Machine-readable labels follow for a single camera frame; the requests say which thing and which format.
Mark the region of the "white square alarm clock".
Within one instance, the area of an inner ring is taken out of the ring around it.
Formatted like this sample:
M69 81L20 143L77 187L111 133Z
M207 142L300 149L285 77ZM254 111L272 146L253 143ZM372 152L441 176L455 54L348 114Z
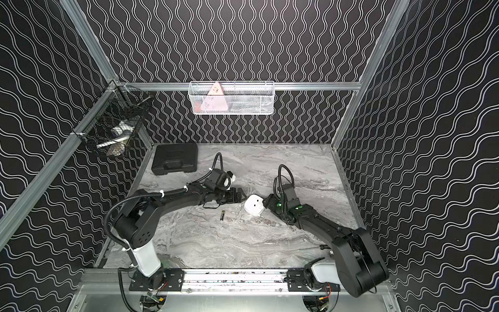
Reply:
M248 198L244 202L245 212L254 217L259 217L262 214L262 212L265 210L263 201L264 199L256 194L248 196Z

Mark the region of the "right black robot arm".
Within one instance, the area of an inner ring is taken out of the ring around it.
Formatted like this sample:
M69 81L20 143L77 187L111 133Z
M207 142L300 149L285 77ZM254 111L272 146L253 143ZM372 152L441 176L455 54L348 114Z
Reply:
M339 283L350 295L357 298L389 278L389 270L365 229L343 227L299 200L284 202L272 194L262 204L286 224L313 234L331 249Z

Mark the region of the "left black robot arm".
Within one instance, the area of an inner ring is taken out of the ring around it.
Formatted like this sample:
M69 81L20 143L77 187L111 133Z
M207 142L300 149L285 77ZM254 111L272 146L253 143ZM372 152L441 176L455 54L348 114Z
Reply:
M152 243L162 216L212 201L219 207L240 204L245 199L247 196L242 188L215 187L200 182L169 192L141 190L109 210L104 218L104 231L112 241L125 248L137 270L150 278L162 269Z

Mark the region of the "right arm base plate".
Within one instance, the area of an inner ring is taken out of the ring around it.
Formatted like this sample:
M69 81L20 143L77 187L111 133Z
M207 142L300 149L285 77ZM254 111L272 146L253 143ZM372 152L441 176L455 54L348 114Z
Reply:
M337 292L340 285L334 283L319 282L307 269L290 269L283 279L290 292Z

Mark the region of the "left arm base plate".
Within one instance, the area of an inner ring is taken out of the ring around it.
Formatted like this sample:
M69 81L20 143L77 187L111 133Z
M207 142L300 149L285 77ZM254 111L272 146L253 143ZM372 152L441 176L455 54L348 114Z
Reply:
M185 271L181 269L160 269L150 277L137 270L131 279L129 290L145 291L181 291Z

